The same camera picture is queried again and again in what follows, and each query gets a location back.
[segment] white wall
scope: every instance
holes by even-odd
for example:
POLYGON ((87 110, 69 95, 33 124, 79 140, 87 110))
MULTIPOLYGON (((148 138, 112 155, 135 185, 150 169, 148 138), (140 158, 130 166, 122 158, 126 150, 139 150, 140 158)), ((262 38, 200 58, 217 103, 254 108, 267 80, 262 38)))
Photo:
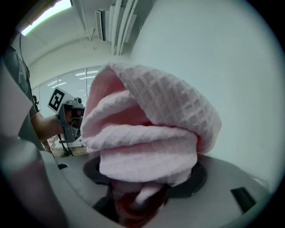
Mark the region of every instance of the white wall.
POLYGON ((158 0, 131 61, 170 72, 214 105, 223 126, 210 156, 277 186, 283 172, 284 55, 244 3, 158 0))
POLYGON ((111 46, 98 39, 93 40, 95 50, 90 41, 80 41, 45 55, 29 66, 31 87, 35 87, 57 75, 85 67, 100 66, 108 61, 128 61, 130 51, 125 49, 122 56, 112 56, 111 46))

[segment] person's hand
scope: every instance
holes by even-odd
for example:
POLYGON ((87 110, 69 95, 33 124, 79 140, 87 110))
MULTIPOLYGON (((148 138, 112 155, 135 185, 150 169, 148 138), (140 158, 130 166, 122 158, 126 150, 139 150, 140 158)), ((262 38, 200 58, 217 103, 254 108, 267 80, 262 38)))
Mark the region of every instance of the person's hand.
MULTIPOLYGON (((81 110, 77 110, 77 115, 79 117, 81 116, 81 110)), ((77 127, 80 127, 80 125, 81 125, 81 120, 80 119, 76 119, 75 121, 72 122, 71 110, 67 110, 65 112, 65 120, 70 125, 75 125, 77 127)))

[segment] window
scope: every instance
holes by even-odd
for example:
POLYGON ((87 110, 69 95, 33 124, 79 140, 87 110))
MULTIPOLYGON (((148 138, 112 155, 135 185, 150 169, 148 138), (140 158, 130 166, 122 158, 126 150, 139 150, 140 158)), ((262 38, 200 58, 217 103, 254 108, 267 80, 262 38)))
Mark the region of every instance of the window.
POLYGON ((89 67, 87 68, 87 96, 89 96, 90 86, 95 76, 100 71, 101 67, 89 67))
POLYGON ((81 98, 83 106, 86 105, 86 69, 80 69, 77 71, 69 72, 58 77, 58 79, 65 82, 60 85, 59 88, 63 89, 67 93, 71 94, 75 98, 81 98))
MULTIPOLYGON (((86 105, 87 96, 90 92, 90 85, 101 67, 89 67, 72 71, 58 77, 54 77, 32 89, 32 94, 39 101, 38 108, 43 117, 54 115, 55 113, 48 107, 48 102, 56 87, 66 91, 75 98, 81 98, 83 106, 86 105)), ((80 146, 79 140, 70 144, 71 146, 80 146)), ((55 147, 61 147, 57 140, 55 147)))

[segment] folded towel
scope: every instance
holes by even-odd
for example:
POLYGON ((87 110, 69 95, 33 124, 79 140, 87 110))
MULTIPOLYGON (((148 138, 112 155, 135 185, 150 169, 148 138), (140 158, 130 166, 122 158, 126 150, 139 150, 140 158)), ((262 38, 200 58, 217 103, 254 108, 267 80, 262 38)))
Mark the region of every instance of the folded towel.
POLYGON ((53 136, 53 137, 51 137, 51 138, 49 138, 47 140, 51 150, 53 150, 55 148, 55 141, 57 141, 57 140, 58 140, 58 136, 57 135, 55 135, 55 136, 53 136))
POLYGON ((141 191, 140 204, 160 191, 159 183, 186 181, 197 153, 213 148, 220 129, 214 107, 185 81, 145 66, 109 63, 90 87, 81 135, 88 151, 100 151, 102 174, 151 183, 134 188, 141 191))

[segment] person's arm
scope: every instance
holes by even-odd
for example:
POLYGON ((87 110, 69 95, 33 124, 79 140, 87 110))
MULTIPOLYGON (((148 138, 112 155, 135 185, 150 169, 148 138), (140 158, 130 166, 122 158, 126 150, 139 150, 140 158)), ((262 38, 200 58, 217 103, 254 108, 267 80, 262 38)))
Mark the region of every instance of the person's arm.
MULTIPOLYGON (((68 123, 72 121, 71 111, 67 111, 65 114, 65 119, 68 123)), ((31 117, 31 123, 35 132, 40 140, 47 140, 55 135, 62 134, 63 130, 59 124, 56 115, 43 117, 40 113, 35 113, 31 117)))

